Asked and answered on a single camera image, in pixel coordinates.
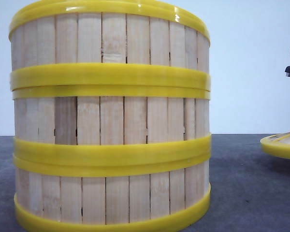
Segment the woven bamboo steamer lid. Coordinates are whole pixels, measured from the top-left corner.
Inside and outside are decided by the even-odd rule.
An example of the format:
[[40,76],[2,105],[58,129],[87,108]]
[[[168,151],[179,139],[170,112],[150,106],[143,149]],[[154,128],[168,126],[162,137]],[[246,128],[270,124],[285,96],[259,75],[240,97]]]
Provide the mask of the woven bamboo steamer lid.
[[290,132],[264,137],[260,140],[260,143],[265,153],[290,159]]

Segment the front bamboo steamer basket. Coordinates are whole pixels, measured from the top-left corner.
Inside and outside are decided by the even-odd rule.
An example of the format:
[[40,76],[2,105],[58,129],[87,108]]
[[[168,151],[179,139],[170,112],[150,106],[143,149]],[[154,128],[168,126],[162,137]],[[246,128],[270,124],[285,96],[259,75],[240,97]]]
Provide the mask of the front bamboo steamer basket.
[[20,168],[15,158],[15,212],[30,232],[175,232],[210,204],[210,153],[185,168],[124,177],[59,177]]

